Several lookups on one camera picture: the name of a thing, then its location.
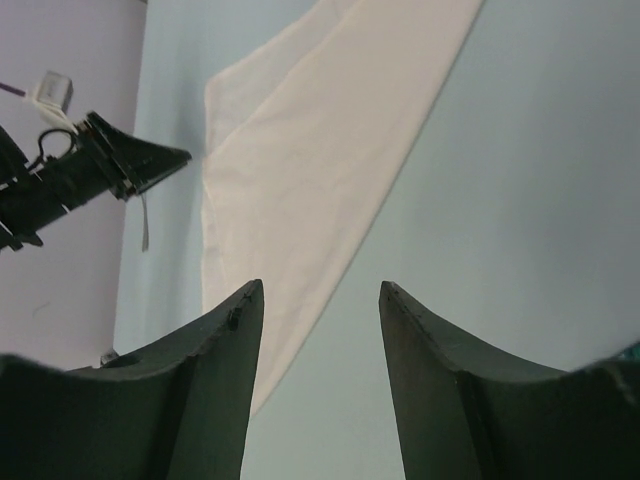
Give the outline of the white cloth napkin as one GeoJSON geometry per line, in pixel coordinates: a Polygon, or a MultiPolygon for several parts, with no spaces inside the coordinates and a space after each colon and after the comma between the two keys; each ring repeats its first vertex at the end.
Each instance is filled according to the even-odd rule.
{"type": "Polygon", "coordinates": [[[252,412],[363,243],[480,8],[318,1],[208,80],[202,305],[263,284],[252,412]]]}

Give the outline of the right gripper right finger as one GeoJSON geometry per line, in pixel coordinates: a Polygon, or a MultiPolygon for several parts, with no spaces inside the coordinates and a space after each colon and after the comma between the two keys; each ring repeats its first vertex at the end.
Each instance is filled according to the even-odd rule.
{"type": "Polygon", "coordinates": [[[562,372],[507,353],[393,282],[379,313],[409,479],[635,479],[639,365],[562,372]]]}

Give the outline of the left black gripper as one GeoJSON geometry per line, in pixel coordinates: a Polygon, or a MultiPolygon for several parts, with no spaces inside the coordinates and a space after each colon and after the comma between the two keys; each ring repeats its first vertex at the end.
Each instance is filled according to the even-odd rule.
{"type": "Polygon", "coordinates": [[[128,135],[95,112],[37,140],[32,162],[1,131],[1,247],[41,246],[38,232],[110,191],[118,199],[145,193],[191,160],[183,149],[128,135]]]}

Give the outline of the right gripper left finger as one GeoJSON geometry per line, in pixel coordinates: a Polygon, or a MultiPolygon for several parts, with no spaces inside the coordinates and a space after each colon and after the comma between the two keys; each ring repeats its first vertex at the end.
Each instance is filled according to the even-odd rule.
{"type": "Polygon", "coordinates": [[[98,368],[3,355],[2,477],[238,478],[263,314],[263,285],[253,280],[98,368]]]}

